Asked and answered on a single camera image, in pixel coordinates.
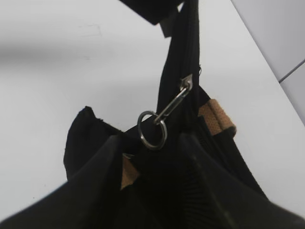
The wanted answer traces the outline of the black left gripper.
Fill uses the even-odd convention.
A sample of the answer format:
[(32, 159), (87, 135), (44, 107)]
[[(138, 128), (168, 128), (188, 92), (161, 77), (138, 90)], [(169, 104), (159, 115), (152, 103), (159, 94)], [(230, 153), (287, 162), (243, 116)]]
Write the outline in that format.
[(121, 0), (123, 4), (149, 23), (169, 23), (176, 18), (183, 0)]

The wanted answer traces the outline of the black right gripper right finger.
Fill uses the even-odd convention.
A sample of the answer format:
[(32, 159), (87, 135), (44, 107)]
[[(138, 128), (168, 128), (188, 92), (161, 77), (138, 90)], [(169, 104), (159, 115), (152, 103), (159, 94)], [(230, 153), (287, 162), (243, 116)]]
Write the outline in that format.
[(180, 151), (192, 165), (213, 208), (229, 229), (303, 229), (305, 220), (272, 203), (218, 165), (195, 136), (180, 135)]

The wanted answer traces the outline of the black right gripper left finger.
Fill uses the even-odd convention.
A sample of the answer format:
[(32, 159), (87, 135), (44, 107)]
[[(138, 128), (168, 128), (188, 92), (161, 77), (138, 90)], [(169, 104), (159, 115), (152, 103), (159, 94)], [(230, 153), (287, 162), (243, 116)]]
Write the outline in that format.
[(69, 181), (1, 222), (2, 229), (111, 229), (122, 182), (123, 145), (111, 136)]

